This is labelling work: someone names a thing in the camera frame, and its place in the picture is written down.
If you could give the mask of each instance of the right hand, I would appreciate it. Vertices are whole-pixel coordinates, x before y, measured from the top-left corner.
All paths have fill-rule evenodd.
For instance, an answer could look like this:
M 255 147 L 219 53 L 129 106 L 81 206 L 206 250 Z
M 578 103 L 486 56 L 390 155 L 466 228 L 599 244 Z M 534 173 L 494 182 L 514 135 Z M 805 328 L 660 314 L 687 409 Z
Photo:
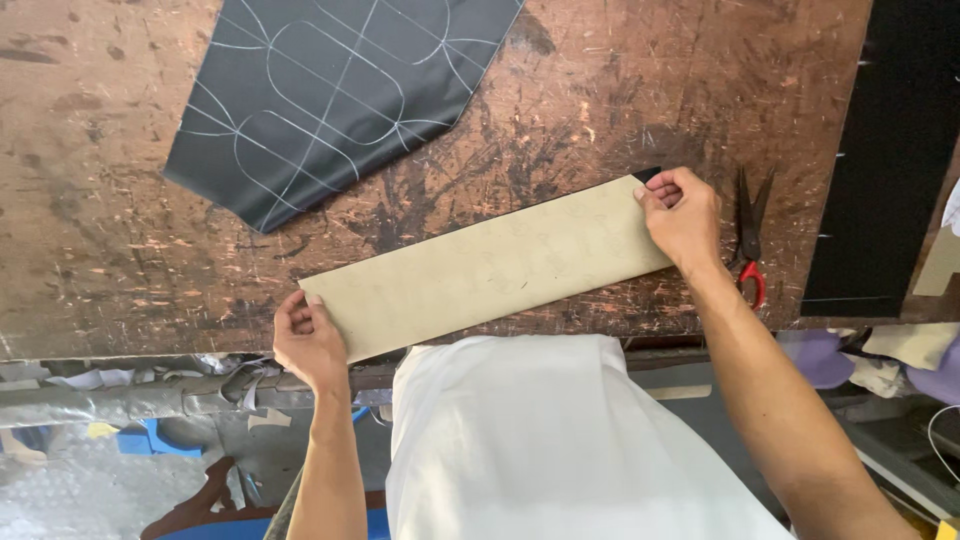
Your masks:
M 302 290 L 283 301 L 274 315 L 276 361 L 306 382 L 315 394 L 349 399 L 347 348 L 319 296 Z
M 657 246 L 689 280 L 701 269 L 723 267 L 720 260 L 720 198 L 693 171 L 663 171 L 634 190 Z

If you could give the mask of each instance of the white shirt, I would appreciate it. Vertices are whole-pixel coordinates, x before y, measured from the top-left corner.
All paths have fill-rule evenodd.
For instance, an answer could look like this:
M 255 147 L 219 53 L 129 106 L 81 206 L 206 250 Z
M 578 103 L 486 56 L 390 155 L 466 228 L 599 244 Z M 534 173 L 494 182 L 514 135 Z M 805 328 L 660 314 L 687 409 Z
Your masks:
M 793 538 L 611 337 L 417 347 L 393 411 L 394 540 Z

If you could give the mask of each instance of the wooden table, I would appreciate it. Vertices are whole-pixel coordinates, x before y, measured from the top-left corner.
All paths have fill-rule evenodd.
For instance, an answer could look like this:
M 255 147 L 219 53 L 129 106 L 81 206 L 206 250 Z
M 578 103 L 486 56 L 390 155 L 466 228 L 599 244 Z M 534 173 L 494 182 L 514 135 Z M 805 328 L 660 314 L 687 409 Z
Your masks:
M 869 0 L 528 2 L 449 133 L 268 235 L 159 175 L 219 6 L 0 1 L 0 358 L 269 349 L 297 279 L 656 164 L 780 164 L 760 315 L 800 324 Z M 671 269 L 457 336 L 698 331 Z

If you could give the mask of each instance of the scissors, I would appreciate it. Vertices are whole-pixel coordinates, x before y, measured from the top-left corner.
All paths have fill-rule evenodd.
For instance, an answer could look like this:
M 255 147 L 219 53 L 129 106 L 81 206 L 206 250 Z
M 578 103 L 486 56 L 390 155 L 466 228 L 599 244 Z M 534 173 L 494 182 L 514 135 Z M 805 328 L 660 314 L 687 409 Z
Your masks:
M 743 165 L 736 174 L 737 181 L 737 222 L 740 230 L 740 245 L 736 249 L 736 255 L 733 260 L 727 263 L 727 269 L 733 268 L 746 261 L 747 264 L 740 271 L 740 277 L 737 278 L 737 284 L 743 289 L 743 284 L 749 279 L 754 280 L 756 286 L 756 295 L 751 308 L 754 311 L 760 309 L 763 301 L 766 299 L 767 282 L 763 274 L 756 269 L 756 263 L 760 260 L 760 225 L 763 224 L 763 212 L 767 210 L 767 200 L 770 198 L 770 186 L 773 185 L 774 167 L 770 168 L 767 178 L 763 180 L 760 191 L 756 195 L 756 200 L 750 202 L 750 188 L 747 187 L 747 173 L 743 170 Z

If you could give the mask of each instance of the red scissor handle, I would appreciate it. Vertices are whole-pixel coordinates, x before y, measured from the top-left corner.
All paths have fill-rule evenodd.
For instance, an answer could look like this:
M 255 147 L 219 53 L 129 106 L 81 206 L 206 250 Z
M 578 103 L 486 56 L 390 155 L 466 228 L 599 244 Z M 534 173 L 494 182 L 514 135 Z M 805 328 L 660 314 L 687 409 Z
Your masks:
M 763 306 L 763 301 L 766 299 L 767 281 L 763 279 L 763 274 L 760 274 L 760 271 L 756 269 L 755 260 L 747 262 L 747 265 L 744 266 L 743 270 L 740 272 L 740 277 L 737 279 L 737 281 L 744 283 L 749 278 L 753 278 L 754 284 L 756 285 L 756 297 L 751 308 L 754 311 L 757 311 L 760 309 L 760 306 Z

